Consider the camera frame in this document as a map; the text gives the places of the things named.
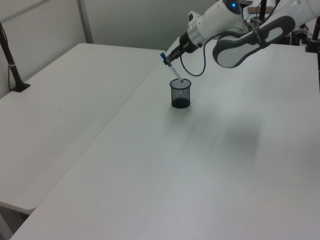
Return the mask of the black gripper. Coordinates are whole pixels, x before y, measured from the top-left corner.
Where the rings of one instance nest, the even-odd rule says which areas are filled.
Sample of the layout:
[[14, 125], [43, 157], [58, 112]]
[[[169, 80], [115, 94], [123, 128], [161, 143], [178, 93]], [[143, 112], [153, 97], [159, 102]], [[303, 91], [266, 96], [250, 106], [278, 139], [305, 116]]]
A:
[[168, 55], [164, 52], [162, 53], [163, 63], [165, 65], [171, 66], [172, 62], [178, 59], [184, 53], [193, 53], [199, 47], [201, 43], [201, 35], [196, 32], [188, 32], [186, 31], [180, 38], [179, 38], [179, 45], [174, 48]]

